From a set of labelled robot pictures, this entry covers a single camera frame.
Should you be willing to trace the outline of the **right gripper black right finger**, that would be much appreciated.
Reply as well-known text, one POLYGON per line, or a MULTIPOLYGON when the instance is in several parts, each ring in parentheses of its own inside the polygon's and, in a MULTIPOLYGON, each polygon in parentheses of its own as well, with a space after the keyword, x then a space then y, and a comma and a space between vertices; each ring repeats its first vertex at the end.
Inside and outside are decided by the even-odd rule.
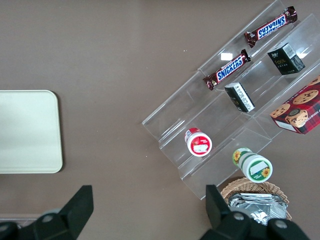
POLYGON ((267 225, 239 211, 231 211, 215 185, 206 186, 206 213, 211 229, 202 240, 308 240, 293 221, 273 218, 267 225))

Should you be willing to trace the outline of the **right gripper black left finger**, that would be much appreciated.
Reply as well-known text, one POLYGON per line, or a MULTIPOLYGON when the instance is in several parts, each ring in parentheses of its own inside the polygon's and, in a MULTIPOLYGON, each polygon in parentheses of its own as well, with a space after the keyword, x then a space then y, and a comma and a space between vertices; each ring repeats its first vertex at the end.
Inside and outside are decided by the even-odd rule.
POLYGON ((42 215, 18 228, 14 221, 0 224, 2 240, 76 240, 94 210, 93 188, 83 185, 57 213, 42 215))

